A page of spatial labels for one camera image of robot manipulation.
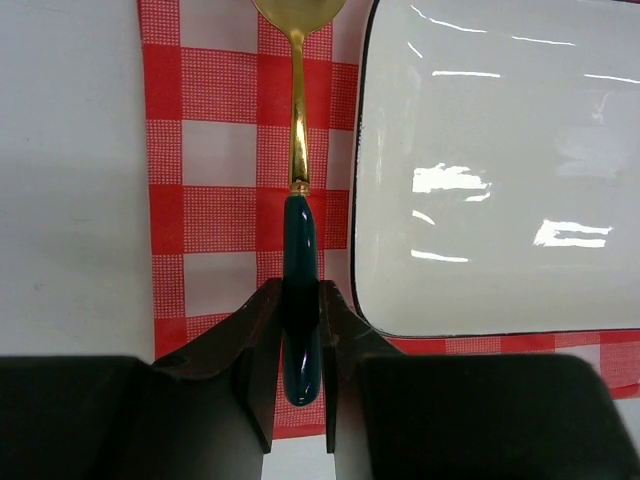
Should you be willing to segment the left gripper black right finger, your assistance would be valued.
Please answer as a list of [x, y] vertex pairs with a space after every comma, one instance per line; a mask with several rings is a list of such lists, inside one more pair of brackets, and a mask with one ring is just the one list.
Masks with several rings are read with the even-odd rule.
[[408, 355], [318, 287], [326, 448], [340, 479], [635, 479], [603, 380], [558, 354]]

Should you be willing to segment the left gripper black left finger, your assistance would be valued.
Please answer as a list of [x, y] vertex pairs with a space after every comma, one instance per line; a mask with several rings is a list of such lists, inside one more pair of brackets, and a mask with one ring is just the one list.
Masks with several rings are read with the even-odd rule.
[[5, 356], [5, 479], [257, 479], [273, 440], [281, 283], [153, 363]]

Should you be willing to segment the gold spoon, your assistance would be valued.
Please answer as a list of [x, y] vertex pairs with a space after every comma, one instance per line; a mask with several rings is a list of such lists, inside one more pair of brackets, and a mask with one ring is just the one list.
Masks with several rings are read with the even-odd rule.
[[279, 318], [282, 323], [284, 393], [290, 404], [304, 407], [321, 388], [319, 273], [316, 223], [307, 199], [310, 153], [304, 81], [304, 43], [331, 23], [342, 1], [254, 3], [266, 20], [288, 40], [292, 60], [289, 194], [284, 202], [283, 276]]

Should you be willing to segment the white rectangular plate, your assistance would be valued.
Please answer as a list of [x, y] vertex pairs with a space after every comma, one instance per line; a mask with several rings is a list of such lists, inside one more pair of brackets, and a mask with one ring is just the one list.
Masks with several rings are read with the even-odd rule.
[[352, 295], [379, 331], [639, 325], [639, 7], [377, 1]]

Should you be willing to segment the red white checkered cloth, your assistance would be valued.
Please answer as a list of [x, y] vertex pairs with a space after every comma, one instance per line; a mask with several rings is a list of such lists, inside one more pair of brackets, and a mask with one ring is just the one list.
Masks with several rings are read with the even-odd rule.
[[[375, 2], [347, 2], [304, 52], [319, 274], [355, 308], [352, 187], [363, 45]], [[164, 355], [282, 272], [291, 60], [286, 39], [249, 1], [143, 1], [139, 15], [155, 348]], [[639, 424], [639, 325], [389, 336], [411, 353], [578, 356], [603, 377], [630, 425]]]

